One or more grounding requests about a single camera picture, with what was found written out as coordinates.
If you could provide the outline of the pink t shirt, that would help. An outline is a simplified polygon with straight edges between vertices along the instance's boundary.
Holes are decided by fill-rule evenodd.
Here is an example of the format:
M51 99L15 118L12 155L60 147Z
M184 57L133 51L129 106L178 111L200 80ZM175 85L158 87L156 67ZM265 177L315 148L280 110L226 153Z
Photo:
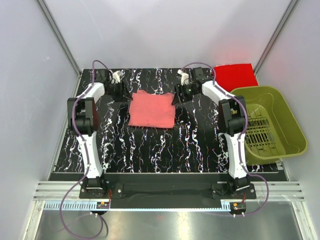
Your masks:
M150 94L138 90L132 94L129 106L129 126L172 129L176 107L172 105L172 93Z

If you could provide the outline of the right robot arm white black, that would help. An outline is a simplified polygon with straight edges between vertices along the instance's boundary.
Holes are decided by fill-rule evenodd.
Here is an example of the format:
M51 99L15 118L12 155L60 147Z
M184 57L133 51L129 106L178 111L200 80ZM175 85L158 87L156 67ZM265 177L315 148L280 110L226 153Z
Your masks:
M205 76L201 67L192 68L189 73L179 69L176 76L180 83L174 86L172 105L189 102L195 95L202 94L218 106L217 125L227 142L228 174L231 177L219 194L239 198L250 186L245 159L245 136L249 123L245 98L222 88L216 82L215 70L212 77Z

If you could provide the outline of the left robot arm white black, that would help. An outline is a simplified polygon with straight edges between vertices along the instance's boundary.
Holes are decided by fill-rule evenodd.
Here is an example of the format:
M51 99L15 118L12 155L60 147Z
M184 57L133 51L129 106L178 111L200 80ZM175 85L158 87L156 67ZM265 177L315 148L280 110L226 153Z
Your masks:
M104 69L91 75L93 82L76 97L67 100L68 128L74 133L80 146L84 164L84 175L79 180L80 198L103 198L111 193L103 176L97 147L99 120L96 103L107 95L114 102L132 100L120 70Z

